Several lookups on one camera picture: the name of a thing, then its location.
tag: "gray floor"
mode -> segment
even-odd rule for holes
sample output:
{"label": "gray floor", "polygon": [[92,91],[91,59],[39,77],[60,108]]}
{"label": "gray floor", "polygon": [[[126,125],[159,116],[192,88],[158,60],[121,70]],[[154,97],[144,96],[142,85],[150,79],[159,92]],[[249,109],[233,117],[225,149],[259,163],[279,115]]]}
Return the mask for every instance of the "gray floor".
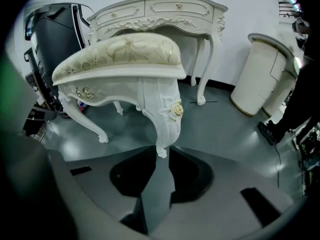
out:
{"label": "gray floor", "polygon": [[[175,145],[232,159],[251,167],[277,185],[293,200],[302,192],[302,174],[298,166],[299,153],[292,145],[293,135],[288,133],[277,145],[281,157],[273,146],[260,135],[259,121],[269,120],[261,111],[248,117],[230,102],[230,92],[206,87],[207,103],[196,103],[197,86],[179,84],[184,108],[180,137]],[[65,161],[83,160],[129,151],[156,142],[156,130],[151,121],[136,111],[136,107],[121,103],[123,116],[114,105],[89,107],[86,111],[92,121],[104,129],[109,143],[99,143],[98,136],[72,119],[57,117],[45,125],[41,143],[48,149],[61,152]],[[281,115],[272,120],[277,122]]]}

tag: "cable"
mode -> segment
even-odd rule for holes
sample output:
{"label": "cable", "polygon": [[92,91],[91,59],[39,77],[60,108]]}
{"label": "cable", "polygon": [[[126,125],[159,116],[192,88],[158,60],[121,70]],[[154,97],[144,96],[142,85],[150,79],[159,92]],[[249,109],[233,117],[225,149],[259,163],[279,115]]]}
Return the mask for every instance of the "cable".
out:
{"label": "cable", "polygon": [[275,151],[277,152],[277,154],[278,154],[278,157],[279,157],[279,167],[278,167],[278,169],[277,169],[277,166],[275,167],[275,169],[276,169],[276,176],[277,176],[277,185],[278,185],[278,188],[280,187],[280,184],[279,184],[279,181],[280,181],[280,167],[281,167],[281,156],[280,156],[280,153],[279,153],[279,151],[278,151],[278,149],[277,149],[277,144],[275,144],[274,145],[274,149],[275,149]]}

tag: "baseboard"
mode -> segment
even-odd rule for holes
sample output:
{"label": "baseboard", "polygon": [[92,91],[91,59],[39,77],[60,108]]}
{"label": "baseboard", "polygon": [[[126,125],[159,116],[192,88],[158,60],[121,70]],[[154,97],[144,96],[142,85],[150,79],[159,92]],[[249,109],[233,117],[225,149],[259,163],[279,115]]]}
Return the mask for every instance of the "baseboard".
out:
{"label": "baseboard", "polygon": [[[196,80],[196,84],[198,85],[200,82],[200,77],[196,77],[195,80]],[[190,81],[191,81],[190,75],[187,75],[185,79],[178,80],[179,83],[184,83],[184,84],[189,84],[189,85],[190,85]],[[219,82],[219,81],[212,80],[212,79],[208,80],[208,82],[206,83],[206,86],[214,87],[214,88],[229,91],[229,92],[233,92],[233,90],[235,89],[235,86],[232,84],[228,84],[225,82]]]}

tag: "carved table leg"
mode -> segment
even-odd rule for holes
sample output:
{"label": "carved table leg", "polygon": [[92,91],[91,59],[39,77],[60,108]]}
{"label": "carved table leg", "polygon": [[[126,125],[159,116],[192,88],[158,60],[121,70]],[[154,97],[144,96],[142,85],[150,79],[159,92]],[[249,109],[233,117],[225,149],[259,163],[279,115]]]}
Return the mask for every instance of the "carved table leg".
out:
{"label": "carved table leg", "polygon": [[205,87],[206,87],[206,84],[207,84],[209,78],[213,75],[213,73],[216,69],[217,61],[219,59],[220,50],[221,50],[221,46],[222,46],[222,42],[218,36],[215,36],[214,40],[213,40],[213,37],[210,35],[209,42],[210,42],[209,59],[204,67],[204,71],[203,71],[203,74],[202,74],[202,77],[201,77],[201,80],[199,83],[199,87],[197,90],[197,94],[196,94],[197,104],[199,106],[202,106],[203,104],[206,103],[206,99],[204,96]]}
{"label": "carved table leg", "polygon": [[69,117],[99,135],[99,142],[107,143],[109,141],[106,132],[80,112],[76,98],[66,96],[63,92],[59,91],[59,100]]}
{"label": "carved table leg", "polygon": [[121,107],[119,101],[114,101],[113,104],[115,105],[116,111],[123,116],[124,115],[124,109]]}
{"label": "carved table leg", "polygon": [[193,65],[193,70],[192,70],[192,76],[191,76],[191,85],[195,86],[196,85],[196,73],[197,73],[197,68],[196,65],[199,65],[199,54],[203,54],[204,53],[204,49],[205,49],[205,40],[198,37],[196,39],[197,41],[197,48],[196,48],[196,54],[195,54],[195,59],[194,59],[194,65]]}
{"label": "carved table leg", "polygon": [[156,151],[159,157],[167,156],[166,147],[180,135],[184,113],[176,79],[144,78],[144,105],[142,113],[148,117],[157,133]]}

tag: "upholstered stool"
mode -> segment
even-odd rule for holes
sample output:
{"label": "upholstered stool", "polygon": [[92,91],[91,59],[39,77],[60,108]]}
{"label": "upholstered stool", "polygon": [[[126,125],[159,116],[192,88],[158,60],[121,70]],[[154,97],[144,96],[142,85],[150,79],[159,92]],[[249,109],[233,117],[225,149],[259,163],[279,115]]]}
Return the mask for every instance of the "upholstered stool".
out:
{"label": "upholstered stool", "polygon": [[119,101],[136,105],[154,124],[156,150],[165,158],[164,148],[180,134],[183,107],[177,79],[185,77],[175,42],[159,34],[133,33],[73,54],[56,67],[52,80],[65,112],[98,134],[101,143],[108,142],[107,134],[79,111],[77,100],[94,107],[115,102],[120,114]]}

